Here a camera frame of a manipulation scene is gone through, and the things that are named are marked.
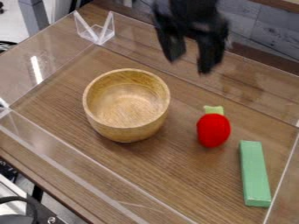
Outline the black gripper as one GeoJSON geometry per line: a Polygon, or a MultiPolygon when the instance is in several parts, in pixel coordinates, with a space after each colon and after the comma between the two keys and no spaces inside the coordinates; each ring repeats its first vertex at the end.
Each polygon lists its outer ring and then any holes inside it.
{"type": "Polygon", "coordinates": [[[154,0],[154,26],[163,55],[175,62],[186,54],[185,35],[197,36],[198,70],[210,74],[222,62],[230,21],[218,9],[219,0],[154,0]]]}

